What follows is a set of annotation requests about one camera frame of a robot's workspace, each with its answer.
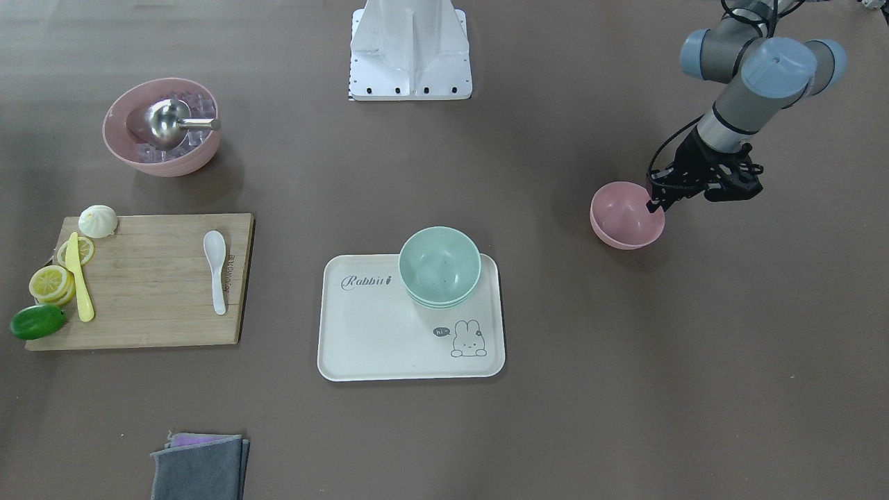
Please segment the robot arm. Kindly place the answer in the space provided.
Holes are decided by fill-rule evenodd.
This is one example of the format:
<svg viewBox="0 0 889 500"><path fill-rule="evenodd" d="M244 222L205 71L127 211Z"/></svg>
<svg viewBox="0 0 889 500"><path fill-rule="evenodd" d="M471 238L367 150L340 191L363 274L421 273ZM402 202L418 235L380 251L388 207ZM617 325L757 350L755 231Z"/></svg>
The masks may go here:
<svg viewBox="0 0 889 500"><path fill-rule="evenodd" d="M780 110L821 94L847 71L847 52L831 39L800 42L775 35L790 1L722 2L715 28L692 32L680 51L683 73L723 83L701 117L680 129L683 141L670 164L647 169L647 209L666 211L703 194L711 202L743 201L763 187L751 139Z"/></svg>

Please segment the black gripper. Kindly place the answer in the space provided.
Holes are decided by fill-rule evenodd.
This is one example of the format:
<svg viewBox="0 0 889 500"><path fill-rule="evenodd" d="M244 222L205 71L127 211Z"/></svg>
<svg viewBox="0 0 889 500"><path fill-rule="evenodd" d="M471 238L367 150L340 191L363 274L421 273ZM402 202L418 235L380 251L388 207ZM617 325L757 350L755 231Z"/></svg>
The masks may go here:
<svg viewBox="0 0 889 500"><path fill-rule="evenodd" d="M675 158L666 169L655 170L655 156L647 169L651 184L649 213L667 211L673 203L704 193L711 202L745 201L764 190L759 174L764 167L750 158L752 145L743 142L734 153L723 153L708 146L695 128L676 149Z"/></svg>

